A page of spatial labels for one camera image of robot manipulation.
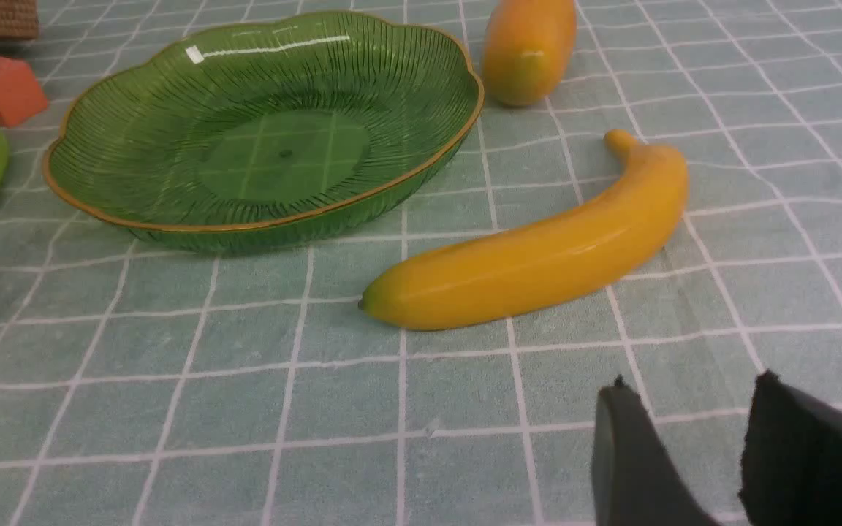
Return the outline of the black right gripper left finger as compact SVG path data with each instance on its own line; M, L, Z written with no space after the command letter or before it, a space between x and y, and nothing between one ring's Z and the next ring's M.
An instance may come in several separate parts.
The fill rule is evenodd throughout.
M623 376L597 395L591 485L598 525L717 523L689 492Z

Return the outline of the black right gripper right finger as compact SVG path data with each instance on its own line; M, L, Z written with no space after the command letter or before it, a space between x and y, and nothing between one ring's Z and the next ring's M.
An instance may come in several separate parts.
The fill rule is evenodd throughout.
M759 374L740 460L753 525L842 525L842 411Z

